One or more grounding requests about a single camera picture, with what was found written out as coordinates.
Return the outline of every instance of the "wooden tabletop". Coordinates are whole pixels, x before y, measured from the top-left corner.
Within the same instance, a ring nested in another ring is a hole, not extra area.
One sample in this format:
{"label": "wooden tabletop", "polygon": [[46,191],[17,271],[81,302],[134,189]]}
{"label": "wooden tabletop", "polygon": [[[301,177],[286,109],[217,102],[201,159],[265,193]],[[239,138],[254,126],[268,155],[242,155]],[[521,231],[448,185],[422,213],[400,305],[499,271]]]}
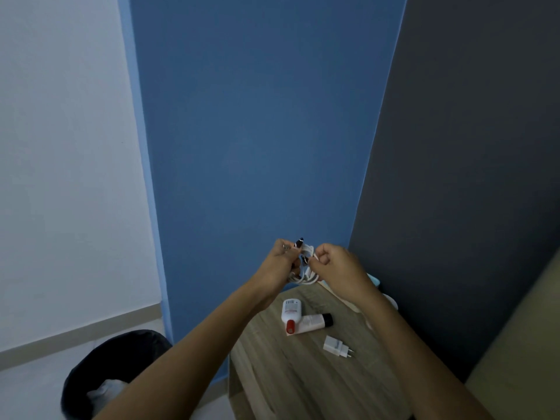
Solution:
{"label": "wooden tabletop", "polygon": [[[289,298],[301,300],[303,315],[332,314],[334,326],[286,336],[280,316]],[[353,358],[323,350],[327,335],[353,349]],[[406,420],[412,414],[363,315],[322,286],[281,293],[251,320],[231,360],[258,420]]]}

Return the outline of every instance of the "red bottle cap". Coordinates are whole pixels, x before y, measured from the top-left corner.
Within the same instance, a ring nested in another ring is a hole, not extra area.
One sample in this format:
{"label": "red bottle cap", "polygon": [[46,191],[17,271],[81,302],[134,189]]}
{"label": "red bottle cap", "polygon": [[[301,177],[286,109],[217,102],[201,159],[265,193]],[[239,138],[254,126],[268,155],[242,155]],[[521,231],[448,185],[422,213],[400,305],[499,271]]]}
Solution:
{"label": "red bottle cap", "polygon": [[293,334],[296,331],[296,322],[293,320],[288,320],[286,324],[286,333]]}

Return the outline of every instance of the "black tube cap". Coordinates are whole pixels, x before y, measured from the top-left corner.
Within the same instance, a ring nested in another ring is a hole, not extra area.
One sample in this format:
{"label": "black tube cap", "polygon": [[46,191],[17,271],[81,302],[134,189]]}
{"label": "black tube cap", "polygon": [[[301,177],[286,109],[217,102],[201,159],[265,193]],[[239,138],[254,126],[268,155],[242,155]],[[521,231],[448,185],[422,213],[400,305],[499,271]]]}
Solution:
{"label": "black tube cap", "polygon": [[325,321],[325,327],[331,327],[334,324],[334,321],[332,320],[332,315],[331,314],[322,314],[323,316],[323,321]]}

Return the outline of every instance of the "trash can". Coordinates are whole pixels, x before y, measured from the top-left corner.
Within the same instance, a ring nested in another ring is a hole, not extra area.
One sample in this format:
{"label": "trash can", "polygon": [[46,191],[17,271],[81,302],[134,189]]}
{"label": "trash can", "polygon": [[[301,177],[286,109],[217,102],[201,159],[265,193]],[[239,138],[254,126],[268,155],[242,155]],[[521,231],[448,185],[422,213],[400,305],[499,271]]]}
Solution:
{"label": "trash can", "polygon": [[72,369],[62,389],[60,407],[69,420],[90,420],[94,405],[87,393],[108,379],[133,381],[161,357],[171,343],[153,330],[135,330],[107,340]]}

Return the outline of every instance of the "person's left arm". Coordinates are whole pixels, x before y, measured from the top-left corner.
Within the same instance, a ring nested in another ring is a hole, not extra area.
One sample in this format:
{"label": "person's left arm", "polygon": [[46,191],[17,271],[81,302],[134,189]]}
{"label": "person's left arm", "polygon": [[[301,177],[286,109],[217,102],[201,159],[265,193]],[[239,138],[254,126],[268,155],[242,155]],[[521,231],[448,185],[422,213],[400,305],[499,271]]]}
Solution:
{"label": "person's left arm", "polygon": [[278,296],[292,267],[299,274],[299,253],[292,242],[276,240],[247,283],[146,368],[95,420],[189,418],[245,326]]}

